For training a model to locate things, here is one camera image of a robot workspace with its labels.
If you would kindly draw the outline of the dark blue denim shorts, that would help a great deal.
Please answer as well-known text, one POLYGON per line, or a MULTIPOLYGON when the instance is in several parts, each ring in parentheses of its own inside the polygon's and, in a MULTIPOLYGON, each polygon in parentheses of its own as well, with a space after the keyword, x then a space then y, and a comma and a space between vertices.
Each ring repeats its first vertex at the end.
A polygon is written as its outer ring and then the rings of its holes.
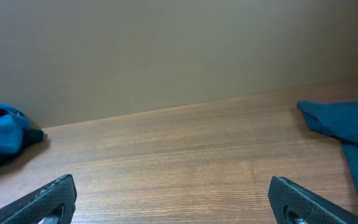
POLYGON ((358 101, 299 101, 296 107, 309 129, 340 140, 358 196, 358 101))

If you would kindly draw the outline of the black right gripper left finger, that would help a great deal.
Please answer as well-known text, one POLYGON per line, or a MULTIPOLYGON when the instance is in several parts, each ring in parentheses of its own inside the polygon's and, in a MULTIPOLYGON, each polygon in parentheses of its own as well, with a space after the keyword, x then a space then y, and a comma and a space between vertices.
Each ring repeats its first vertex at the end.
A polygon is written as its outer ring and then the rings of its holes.
POLYGON ((76 198, 73 176, 65 174, 0 208, 0 224, 70 224, 76 198))

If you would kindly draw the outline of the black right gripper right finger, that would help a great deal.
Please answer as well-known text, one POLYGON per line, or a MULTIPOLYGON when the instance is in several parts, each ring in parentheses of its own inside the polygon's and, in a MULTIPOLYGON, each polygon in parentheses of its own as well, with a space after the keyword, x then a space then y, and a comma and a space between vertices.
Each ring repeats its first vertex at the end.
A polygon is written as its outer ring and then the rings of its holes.
POLYGON ((357 215, 285 177, 272 177, 268 200, 278 224, 358 224, 357 215))

